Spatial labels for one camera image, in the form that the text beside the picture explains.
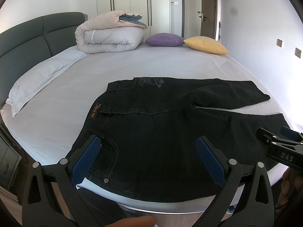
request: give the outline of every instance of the white pillow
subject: white pillow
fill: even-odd
[[[13,117],[40,90],[86,55],[78,50],[78,46],[72,46],[24,73],[11,88],[6,100],[12,107]]]

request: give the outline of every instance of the headboard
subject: headboard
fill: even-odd
[[[83,13],[55,13],[16,25],[0,34],[0,108],[16,80],[33,66],[76,45]]]

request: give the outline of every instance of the pillow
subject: pillow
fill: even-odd
[[[86,55],[78,50],[77,45],[72,46],[24,73],[14,83],[6,100],[6,103],[12,107],[13,117],[40,90]]]
[[[184,44],[184,38],[171,33],[158,33],[145,39],[151,46],[176,47]]]
[[[187,46],[195,50],[211,54],[229,54],[222,44],[210,37],[191,37],[185,39],[184,42]]]

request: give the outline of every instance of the yellow cushion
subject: yellow cushion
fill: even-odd
[[[192,49],[211,54],[229,54],[222,44],[210,37],[191,37],[185,39],[184,43]]]

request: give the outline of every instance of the bed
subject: bed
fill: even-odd
[[[239,62],[228,55],[213,55],[180,47],[152,47],[142,43],[134,51],[85,55],[36,94],[13,118],[5,104],[10,88],[26,71],[63,50],[77,49],[74,31],[85,21],[82,13],[60,13],[39,17],[0,34],[0,104],[2,127],[12,139],[42,165],[64,158],[78,137],[94,100],[106,91],[109,82],[134,77],[162,76],[184,79],[252,80],[271,96],[267,102],[232,110],[244,114],[283,113],[266,87]],[[275,184],[286,170],[282,164],[269,171]],[[203,212],[214,196],[186,202],[144,202],[108,192],[84,179],[77,187],[136,210],[158,213]],[[240,198],[243,186],[233,199]]]

